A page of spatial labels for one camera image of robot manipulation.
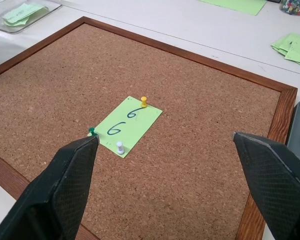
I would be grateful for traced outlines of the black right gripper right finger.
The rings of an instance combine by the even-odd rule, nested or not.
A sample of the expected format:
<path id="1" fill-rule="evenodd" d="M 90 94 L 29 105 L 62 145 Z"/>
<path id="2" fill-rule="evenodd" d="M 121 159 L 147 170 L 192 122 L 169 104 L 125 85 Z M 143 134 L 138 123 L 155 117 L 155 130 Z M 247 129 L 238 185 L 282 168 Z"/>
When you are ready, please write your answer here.
<path id="1" fill-rule="evenodd" d="M 277 141 L 234 132 L 249 191 L 276 240 L 300 240 L 300 160 Z"/>

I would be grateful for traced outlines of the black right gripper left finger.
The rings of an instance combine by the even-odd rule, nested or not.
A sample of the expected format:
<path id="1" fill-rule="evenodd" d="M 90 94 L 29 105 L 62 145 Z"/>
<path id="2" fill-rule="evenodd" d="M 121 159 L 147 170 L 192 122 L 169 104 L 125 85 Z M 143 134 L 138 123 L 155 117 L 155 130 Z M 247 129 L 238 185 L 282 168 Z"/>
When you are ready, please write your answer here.
<path id="1" fill-rule="evenodd" d="M 0 223 L 0 240 L 74 240 L 87 205 L 99 136 L 61 147 Z"/>

